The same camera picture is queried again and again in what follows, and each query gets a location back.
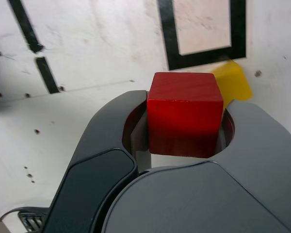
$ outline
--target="black cable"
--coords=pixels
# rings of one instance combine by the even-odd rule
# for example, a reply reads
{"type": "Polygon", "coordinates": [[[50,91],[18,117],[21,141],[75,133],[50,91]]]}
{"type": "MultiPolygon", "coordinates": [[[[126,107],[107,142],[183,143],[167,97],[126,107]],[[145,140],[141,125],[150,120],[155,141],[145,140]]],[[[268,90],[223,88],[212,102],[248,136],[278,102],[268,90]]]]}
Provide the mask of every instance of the black cable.
{"type": "Polygon", "coordinates": [[[28,206],[28,207],[18,207],[18,208],[15,208],[13,210],[10,210],[10,211],[6,212],[4,215],[2,215],[0,217],[0,222],[2,222],[3,219],[8,214],[13,213],[13,212],[19,212],[19,211],[30,212],[30,213],[40,214],[40,215],[46,216],[47,215],[47,212],[49,211],[49,208],[47,208],[47,207],[32,207],[32,206],[28,206]]]}

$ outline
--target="cube face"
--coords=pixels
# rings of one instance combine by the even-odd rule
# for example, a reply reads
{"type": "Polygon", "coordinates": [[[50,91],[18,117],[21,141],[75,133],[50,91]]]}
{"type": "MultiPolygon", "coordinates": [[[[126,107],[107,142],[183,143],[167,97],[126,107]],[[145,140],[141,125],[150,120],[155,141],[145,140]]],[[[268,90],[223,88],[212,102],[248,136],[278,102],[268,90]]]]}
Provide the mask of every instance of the cube face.
{"type": "Polygon", "coordinates": [[[150,152],[211,157],[222,110],[212,74],[156,73],[147,99],[150,152]]]}

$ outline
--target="black tape line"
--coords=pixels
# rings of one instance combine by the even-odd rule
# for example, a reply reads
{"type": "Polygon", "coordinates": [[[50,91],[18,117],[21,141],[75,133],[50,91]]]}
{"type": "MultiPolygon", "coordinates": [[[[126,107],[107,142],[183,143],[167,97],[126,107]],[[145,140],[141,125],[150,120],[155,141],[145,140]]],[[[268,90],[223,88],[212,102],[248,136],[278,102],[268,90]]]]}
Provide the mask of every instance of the black tape line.
{"type": "Polygon", "coordinates": [[[230,0],[231,47],[188,55],[179,54],[173,0],[159,0],[159,8],[169,70],[246,57],[246,0],[230,0]]]}
{"type": "Polygon", "coordinates": [[[35,62],[41,73],[44,83],[47,86],[48,92],[50,94],[58,93],[59,90],[57,88],[55,80],[53,79],[52,72],[49,69],[49,66],[45,57],[37,57],[35,59],[35,62]]]}
{"type": "Polygon", "coordinates": [[[12,7],[14,15],[18,20],[18,24],[23,32],[29,49],[36,53],[43,49],[43,45],[38,42],[37,37],[35,36],[34,30],[30,24],[30,21],[27,17],[26,11],[20,0],[9,0],[9,3],[12,7]]]}

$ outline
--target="white surface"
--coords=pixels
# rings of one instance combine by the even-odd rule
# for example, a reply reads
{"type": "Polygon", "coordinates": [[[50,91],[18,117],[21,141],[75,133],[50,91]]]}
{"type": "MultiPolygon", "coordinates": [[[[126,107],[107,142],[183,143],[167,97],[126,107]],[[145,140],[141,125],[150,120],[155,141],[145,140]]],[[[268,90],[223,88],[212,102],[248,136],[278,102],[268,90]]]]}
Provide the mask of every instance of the white surface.
{"type": "Polygon", "coordinates": [[[0,0],[0,93],[1,101],[41,96],[48,93],[18,23],[8,5],[0,0]]]}
{"type": "MultiPolygon", "coordinates": [[[[44,55],[57,84],[68,91],[47,93],[7,1],[0,1],[0,51],[14,54],[16,60],[0,57],[4,96],[0,98],[0,215],[19,206],[48,206],[95,112],[126,91],[149,89],[154,72],[167,67],[155,0],[23,3],[46,46],[44,55]],[[23,68],[30,75],[21,72],[23,68]],[[25,93],[34,98],[24,100],[25,93]]],[[[205,2],[204,9],[202,16],[209,17],[205,12],[211,6],[205,2]]],[[[248,0],[247,9],[248,59],[238,62],[254,92],[251,102],[291,132],[291,0],[248,0]],[[254,76],[256,70],[262,72],[260,77],[254,76]]],[[[209,48],[219,42],[210,41],[209,48]]],[[[196,50],[193,43],[187,48],[196,50]]],[[[207,72],[217,65],[181,71],[207,72]]],[[[153,156],[152,162],[161,166],[192,160],[153,156]]],[[[16,215],[5,223],[11,233],[25,232],[16,215]]]]}

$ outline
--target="black rectangle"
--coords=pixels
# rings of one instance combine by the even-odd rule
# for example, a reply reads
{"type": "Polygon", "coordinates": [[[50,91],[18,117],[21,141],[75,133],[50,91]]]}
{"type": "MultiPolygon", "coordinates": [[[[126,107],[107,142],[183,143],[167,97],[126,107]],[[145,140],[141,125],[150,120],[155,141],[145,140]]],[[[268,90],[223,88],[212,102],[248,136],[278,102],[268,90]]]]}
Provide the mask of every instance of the black rectangle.
{"type": "Polygon", "coordinates": [[[58,93],[59,90],[57,88],[56,82],[53,79],[53,75],[51,70],[49,69],[48,63],[45,57],[37,57],[35,59],[37,67],[41,73],[41,76],[44,80],[45,85],[47,86],[48,92],[50,94],[58,93]]]}
{"type": "Polygon", "coordinates": [[[43,45],[38,42],[38,39],[35,36],[34,30],[21,1],[9,0],[9,3],[12,7],[16,19],[18,20],[18,24],[23,32],[23,35],[27,40],[29,49],[34,53],[41,51],[43,49],[43,45]]]}
{"type": "Polygon", "coordinates": [[[173,0],[159,0],[169,70],[246,57],[246,0],[230,0],[231,47],[180,55],[173,0]]]}

